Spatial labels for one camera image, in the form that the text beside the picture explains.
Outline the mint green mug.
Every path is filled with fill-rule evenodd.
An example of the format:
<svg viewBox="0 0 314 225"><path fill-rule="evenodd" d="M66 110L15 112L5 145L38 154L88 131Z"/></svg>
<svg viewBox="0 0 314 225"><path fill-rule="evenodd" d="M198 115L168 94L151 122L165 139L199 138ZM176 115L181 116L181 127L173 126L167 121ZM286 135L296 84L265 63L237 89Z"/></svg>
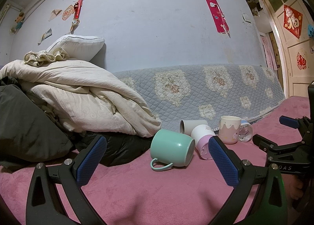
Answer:
<svg viewBox="0 0 314 225"><path fill-rule="evenodd" d="M150 167L153 171L165 171L172 167L187 167L194 154L195 139L192 137L160 129L151 143Z"/></svg>

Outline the clear glass cup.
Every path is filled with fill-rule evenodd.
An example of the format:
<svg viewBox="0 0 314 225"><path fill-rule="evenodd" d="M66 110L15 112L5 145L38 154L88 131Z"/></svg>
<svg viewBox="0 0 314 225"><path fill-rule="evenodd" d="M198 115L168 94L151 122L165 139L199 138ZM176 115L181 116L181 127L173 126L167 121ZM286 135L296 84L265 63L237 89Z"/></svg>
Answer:
<svg viewBox="0 0 314 225"><path fill-rule="evenodd" d="M239 128L238 140L241 142L249 142L254 135L252 125L246 120L241 120Z"/></svg>

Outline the white and pink cup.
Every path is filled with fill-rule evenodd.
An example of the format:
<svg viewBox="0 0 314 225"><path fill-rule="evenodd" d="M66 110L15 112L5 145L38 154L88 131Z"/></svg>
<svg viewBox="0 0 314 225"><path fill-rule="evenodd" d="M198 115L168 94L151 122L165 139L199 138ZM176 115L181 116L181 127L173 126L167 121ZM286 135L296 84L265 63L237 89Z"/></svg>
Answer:
<svg viewBox="0 0 314 225"><path fill-rule="evenodd" d="M197 149L200 158L203 160L211 160L212 156L209 153L209 139L215 136L214 131L205 124L196 126L192 132L191 137L195 140L195 148Z"/></svg>

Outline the white paper cup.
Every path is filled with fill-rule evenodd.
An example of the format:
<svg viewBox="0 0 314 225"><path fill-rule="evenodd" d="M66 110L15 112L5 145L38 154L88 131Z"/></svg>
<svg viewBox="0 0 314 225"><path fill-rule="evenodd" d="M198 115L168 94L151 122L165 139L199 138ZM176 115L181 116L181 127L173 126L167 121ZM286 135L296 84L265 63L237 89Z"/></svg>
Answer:
<svg viewBox="0 0 314 225"><path fill-rule="evenodd" d="M181 120L179 131L190 136L192 130L199 125L208 125L208 122L206 120Z"/></svg>

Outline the red papercut door sticker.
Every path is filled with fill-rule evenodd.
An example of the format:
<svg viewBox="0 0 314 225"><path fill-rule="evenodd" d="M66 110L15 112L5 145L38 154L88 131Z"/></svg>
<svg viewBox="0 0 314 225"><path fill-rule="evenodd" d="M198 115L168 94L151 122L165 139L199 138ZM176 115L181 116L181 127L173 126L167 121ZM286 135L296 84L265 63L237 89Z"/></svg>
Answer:
<svg viewBox="0 0 314 225"><path fill-rule="evenodd" d="M300 51L297 53L297 67L299 70L307 69L306 54L303 54Z"/></svg>

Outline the pink white drip mug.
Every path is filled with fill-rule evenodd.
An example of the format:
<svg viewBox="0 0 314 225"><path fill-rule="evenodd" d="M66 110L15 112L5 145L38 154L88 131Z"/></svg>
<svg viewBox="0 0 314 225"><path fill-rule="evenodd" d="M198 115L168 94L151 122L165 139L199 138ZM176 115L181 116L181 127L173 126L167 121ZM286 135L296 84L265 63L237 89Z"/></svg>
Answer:
<svg viewBox="0 0 314 225"><path fill-rule="evenodd" d="M236 116L221 116L218 136L224 144L235 144L239 140L241 118Z"/></svg>

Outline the black jacket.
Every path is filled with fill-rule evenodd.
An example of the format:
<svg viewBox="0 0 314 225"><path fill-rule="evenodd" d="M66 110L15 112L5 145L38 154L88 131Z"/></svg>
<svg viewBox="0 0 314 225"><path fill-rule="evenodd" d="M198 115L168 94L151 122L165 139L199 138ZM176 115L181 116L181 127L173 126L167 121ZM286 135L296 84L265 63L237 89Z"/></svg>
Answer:
<svg viewBox="0 0 314 225"><path fill-rule="evenodd" d="M103 136L107 149L101 164L111 167L129 163L151 146L151 137L118 132L72 133L55 124L36 106L13 77L1 78L1 166L10 171L52 164L70 158Z"/></svg>

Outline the cream panelled door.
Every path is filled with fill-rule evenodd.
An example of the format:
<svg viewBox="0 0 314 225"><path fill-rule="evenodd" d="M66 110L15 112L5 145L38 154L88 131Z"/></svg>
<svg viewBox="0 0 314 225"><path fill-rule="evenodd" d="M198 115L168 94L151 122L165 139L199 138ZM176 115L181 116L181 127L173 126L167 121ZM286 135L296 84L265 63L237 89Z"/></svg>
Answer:
<svg viewBox="0 0 314 225"><path fill-rule="evenodd" d="M308 96L308 85L313 81L313 39L308 36L308 26L313 19L303 0L264 0L275 25L279 39L279 56L282 64L283 85L286 97ZM303 14L301 36L297 39L284 28L284 4ZM297 67L297 53L306 54L307 69Z"/></svg>

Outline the red fu door decoration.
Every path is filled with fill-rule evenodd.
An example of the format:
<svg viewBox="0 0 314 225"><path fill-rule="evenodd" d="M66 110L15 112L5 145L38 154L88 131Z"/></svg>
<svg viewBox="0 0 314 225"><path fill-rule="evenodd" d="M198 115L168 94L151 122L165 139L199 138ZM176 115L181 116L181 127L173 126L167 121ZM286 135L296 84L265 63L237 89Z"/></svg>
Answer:
<svg viewBox="0 0 314 225"><path fill-rule="evenodd" d="M284 4L284 23L285 29L290 31L297 39L301 36L303 14Z"/></svg>

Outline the cream folded quilt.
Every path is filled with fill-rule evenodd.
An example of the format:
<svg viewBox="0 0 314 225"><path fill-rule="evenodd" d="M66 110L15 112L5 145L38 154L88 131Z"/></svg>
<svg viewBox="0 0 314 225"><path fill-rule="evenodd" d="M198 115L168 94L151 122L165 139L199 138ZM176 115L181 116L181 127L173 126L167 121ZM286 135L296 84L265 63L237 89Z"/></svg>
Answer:
<svg viewBox="0 0 314 225"><path fill-rule="evenodd" d="M109 71L83 60L34 67L14 60L1 69L31 97L54 109L64 128L73 132L120 132L151 137L161 122L134 89Z"/></svg>

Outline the blue quilted floral cover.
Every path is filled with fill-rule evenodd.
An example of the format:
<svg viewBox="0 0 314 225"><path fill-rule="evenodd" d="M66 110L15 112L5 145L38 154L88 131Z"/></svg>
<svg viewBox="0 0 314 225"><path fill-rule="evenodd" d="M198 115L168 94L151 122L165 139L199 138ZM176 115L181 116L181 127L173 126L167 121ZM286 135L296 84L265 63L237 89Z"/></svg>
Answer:
<svg viewBox="0 0 314 225"><path fill-rule="evenodd" d="M286 99L275 72L261 66L183 65L115 76L144 98L162 128L176 132L181 120L205 120L214 131L224 115L255 122Z"/></svg>

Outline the pink red height chart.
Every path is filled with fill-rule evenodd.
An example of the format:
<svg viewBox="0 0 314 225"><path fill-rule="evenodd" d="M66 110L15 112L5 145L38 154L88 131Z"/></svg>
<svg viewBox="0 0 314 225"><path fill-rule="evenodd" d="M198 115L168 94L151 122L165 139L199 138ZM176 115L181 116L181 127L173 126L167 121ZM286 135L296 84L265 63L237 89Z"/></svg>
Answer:
<svg viewBox="0 0 314 225"><path fill-rule="evenodd" d="M224 13L222 12L217 0L205 0L215 23L218 33L230 36L229 26L226 22Z"/></svg>

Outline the crumpled cream cloth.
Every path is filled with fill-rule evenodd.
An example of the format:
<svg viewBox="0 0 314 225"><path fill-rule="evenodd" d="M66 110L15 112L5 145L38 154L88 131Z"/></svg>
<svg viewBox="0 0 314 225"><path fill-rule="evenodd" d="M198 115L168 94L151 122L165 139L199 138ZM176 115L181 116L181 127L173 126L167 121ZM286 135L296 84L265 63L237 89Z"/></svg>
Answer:
<svg viewBox="0 0 314 225"><path fill-rule="evenodd" d="M41 50L39 52L29 51L24 56L24 63L34 67L41 67L57 61L68 60L69 54L63 48L56 48L51 52Z"/></svg>

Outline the white pillow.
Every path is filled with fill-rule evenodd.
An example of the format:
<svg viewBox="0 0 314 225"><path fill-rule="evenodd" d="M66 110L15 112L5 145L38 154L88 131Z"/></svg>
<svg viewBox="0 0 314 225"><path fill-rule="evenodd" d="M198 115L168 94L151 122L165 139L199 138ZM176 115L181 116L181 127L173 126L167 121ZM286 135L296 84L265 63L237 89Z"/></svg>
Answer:
<svg viewBox="0 0 314 225"><path fill-rule="evenodd" d="M103 37L66 34L47 48L52 53L56 48L64 49L70 58L90 61L104 46Z"/></svg>

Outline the red hanging knot ornament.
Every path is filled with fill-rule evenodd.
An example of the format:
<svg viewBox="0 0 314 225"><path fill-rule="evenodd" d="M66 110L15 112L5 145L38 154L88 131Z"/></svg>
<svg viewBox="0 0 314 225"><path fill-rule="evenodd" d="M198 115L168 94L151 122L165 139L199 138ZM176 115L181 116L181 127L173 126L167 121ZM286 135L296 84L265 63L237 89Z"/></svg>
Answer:
<svg viewBox="0 0 314 225"><path fill-rule="evenodd" d="M79 16L80 16L80 11L81 11L81 7L82 7L82 1L83 0L78 0L77 3L74 6L75 13L74 13L74 17L73 17L73 20L72 20L72 23L71 23L70 33L73 33L74 29L80 23Z"/></svg>

